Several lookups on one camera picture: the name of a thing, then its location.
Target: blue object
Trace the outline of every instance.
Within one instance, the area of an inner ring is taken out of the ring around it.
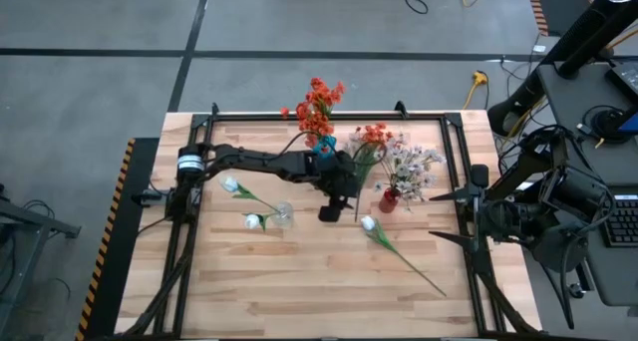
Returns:
[[[618,132],[638,134],[638,114],[635,114],[620,126]]]
[[[312,152],[316,153],[319,157],[330,157],[334,154],[335,145],[337,144],[337,139],[332,136],[324,136],[319,139],[317,145],[315,145],[312,149]]]

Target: flower bouquet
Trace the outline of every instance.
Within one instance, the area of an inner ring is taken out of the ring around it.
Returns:
[[[385,123],[377,123],[363,129],[357,127],[344,146],[344,151],[356,163],[355,176],[360,187],[363,186],[372,167],[387,153],[386,143],[394,137],[392,132],[386,132],[385,129]]]
[[[446,159],[435,150],[424,150],[420,146],[407,148],[404,136],[389,139],[387,154],[381,161],[383,170],[388,177],[389,187],[379,203],[379,210],[391,212],[402,198],[410,209],[411,200],[425,201],[421,189],[432,187],[436,176],[430,171],[433,163],[444,163]],[[383,184],[377,182],[375,190],[381,191]]]
[[[341,96],[346,92],[343,83],[337,83],[337,87],[330,90],[320,78],[310,80],[312,91],[306,93],[306,99],[297,105],[297,118],[299,130],[312,132],[306,136],[306,146],[319,156],[330,156],[337,140],[331,135],[334,127],[330,124],[332,109],[341,103]],[[281,109],[284,119],[288,118],[290,110]]]

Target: keyboard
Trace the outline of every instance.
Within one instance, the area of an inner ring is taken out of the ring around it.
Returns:
[[[638,195],[615,195],[616,210],[601,226],[607,247],[638,247]]]

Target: desk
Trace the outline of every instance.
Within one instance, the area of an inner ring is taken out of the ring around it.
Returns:
[[[593,106],[609,105],[626,110],[627,99],[609,81],[607,65],[588,65],[578,77],[565,80],[553,66],[539,66],[538,72],[556,121],[576,131],[585,112]],[[638,146],[635,138],[624,145],[602,145],[587,140],[582,148],[589,162],[612,192],[638,191]],[[599,230],[589,235],[587,261],[602,301],[609,306],[638,305],[638,248],[607,248]]]
[[[472,162],[488,165],[490,179],[495,181],[497,157],[486,113],[462,114]],[[177,150],[186,143],[190,120],[191,114],[166,116],[152,176],[158,188],[174,185]],[[349,133],[365,124],[335,123],[337,149]],[[444,152],[436,123],[391,121],[388,129],[403,131],[410,145]],[[212,141],[278,153],[297,133],[295,122],[215,123]],[[291,148],[299,149],[304,149],[302,142]],[[460,166],[458,153],[455,147],[455,161]],[[426,190],[426,197],[450,192],[446,167],[435,166],[433,172],[439,179],[435,187]],[[231,198],[216,182],[228,174],[263,199],[290,201],[295,209],[293,227],[271,225],[265,233],[245,229],[242,213],[265,209],[251,200]],[[311,185],[229,170],[204,186],[182,337],[476,335],[462,251],[429,235],[430,230],[458,232],[453,203],[416,203],[412,213],[397,207],[394,213],[383,214],[377,209],[381,195],[373,191],[374,182],[383,178],[381,169],[374,169],[368,178],[361,196],[361,215],[378,217],[397,249],[440,285],[447,298],[395,255],[370,241],[352,211],[345,210],[336,224],[320,222],[317,212],[326,200]],[[162,216],[163,207],[147,209],[141,227]],[[138,238],[116,332],[130,327],[158,290],[169,231],[167,222]],[[503,292],[523,317],[539,328],[519,246],[494,247],[492,261]],[[485,290],[481,296],[487,304]],[[172,308],[168,310],[165,327],[172,322]]]

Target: glass vase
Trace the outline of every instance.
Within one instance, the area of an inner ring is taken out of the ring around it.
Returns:
[[[270,216],[272,222],[282,228],[292,227],[294,221],[294,210],[290,202],[281,201],[275,205],[275,208],[279,211]]]
[[[395,188],[388,187],[381,196],[379,201],[379,210],[384,213],[390,213],[395,210],[397,204],[399,204],[399,197],[401,193]]]

